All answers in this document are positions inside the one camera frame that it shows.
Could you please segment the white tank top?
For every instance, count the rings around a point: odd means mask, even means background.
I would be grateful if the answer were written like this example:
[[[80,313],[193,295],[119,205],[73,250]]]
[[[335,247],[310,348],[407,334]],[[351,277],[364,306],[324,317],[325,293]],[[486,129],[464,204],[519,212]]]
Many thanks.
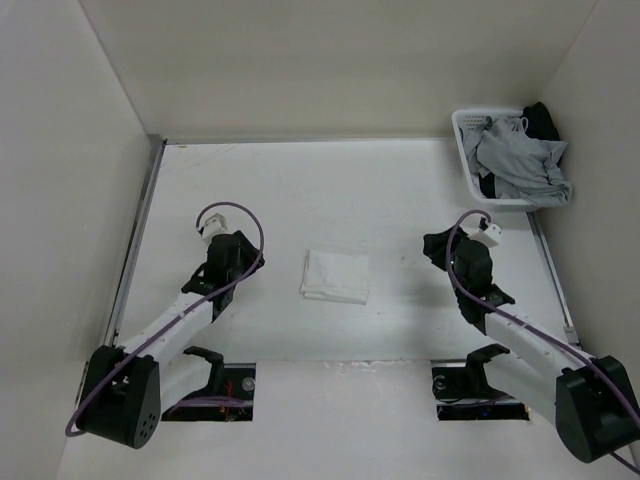
[[[300,287],[305,299],[366,305],[369,292],[366,255],[308,251]]]

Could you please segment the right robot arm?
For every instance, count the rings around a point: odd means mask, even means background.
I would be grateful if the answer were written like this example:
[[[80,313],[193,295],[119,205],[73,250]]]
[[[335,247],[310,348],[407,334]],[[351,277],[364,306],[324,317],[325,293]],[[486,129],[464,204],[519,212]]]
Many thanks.
[[[471,395],[504,393],[532,407],[583,463],[638,441],[639,404],[619,360],[587,354],[522,318],[493,281],[488,246],[461,228],[425,235],[423,253],[448,274],[462,317],[491,341],[466,358]]]

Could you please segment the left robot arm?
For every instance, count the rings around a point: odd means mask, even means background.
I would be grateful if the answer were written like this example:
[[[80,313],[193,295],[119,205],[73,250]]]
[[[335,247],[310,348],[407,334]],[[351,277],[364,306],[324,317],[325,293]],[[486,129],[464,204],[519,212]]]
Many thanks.
[[[92,434],[140,449],[165,411],[183,398],[219,395],[224,358],[192,340],[229,307],[236,286],[263,265],[261,250],[241,231],[214,234],[205,262],[159,318],[122,345],[92,354],[67,435]]]

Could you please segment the grey tank top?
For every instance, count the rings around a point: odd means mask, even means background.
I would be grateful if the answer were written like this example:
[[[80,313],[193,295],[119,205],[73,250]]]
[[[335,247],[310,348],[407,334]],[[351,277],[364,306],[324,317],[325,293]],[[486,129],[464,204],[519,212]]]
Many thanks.
[[[487,117],[475,128],[462,128],[469,170],[482,194],[542,208],[569,204],[573,187],[560,166],[568,143],[529,138],[526,127],[521,117]]]

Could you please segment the black tank top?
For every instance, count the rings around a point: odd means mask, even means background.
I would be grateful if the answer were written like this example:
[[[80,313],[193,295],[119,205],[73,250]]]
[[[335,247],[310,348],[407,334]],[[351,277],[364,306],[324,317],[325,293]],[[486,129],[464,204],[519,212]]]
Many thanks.
[[[526,135],[546,141],[560,141],[559,132],[547,107],[540,101],[523,109],[521,118],[527,120]]]

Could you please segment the white plastic laundry basket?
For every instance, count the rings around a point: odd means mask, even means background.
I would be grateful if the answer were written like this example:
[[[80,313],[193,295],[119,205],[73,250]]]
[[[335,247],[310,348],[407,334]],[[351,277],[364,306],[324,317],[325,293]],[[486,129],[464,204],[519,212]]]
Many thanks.
[[[451,123],[454,131],[456,147],[460,158],[464,179],[471,198],[483,209],[493,212],[533,212],[536,207],[523,199],[492,199],[485,197],[479,185],[476,175],[469,170],[467,155],[463,148],[462,128],[475,128],[487,117],[509,117],[517,118],[522,114],[521,108],[490,108],[480,106],[474,108],[459,109],[451,114]]]

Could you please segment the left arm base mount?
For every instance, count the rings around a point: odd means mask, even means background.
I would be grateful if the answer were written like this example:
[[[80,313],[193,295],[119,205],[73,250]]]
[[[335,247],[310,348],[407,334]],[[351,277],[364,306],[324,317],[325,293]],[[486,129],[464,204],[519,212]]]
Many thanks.
[[[253,419],[257,366],[228,363],[202,347],[185,349],[161,380],[165,422],[247,422]]]

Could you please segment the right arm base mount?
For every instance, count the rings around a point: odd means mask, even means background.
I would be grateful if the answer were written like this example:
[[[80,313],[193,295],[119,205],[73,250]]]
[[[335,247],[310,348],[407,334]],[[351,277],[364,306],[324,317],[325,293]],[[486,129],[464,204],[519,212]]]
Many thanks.
[[[465,360],[431,363],[432,394],[439,421],[529,421],[527,407],[487,382],[484,367],[509,350],[498,344],[477,349]]]

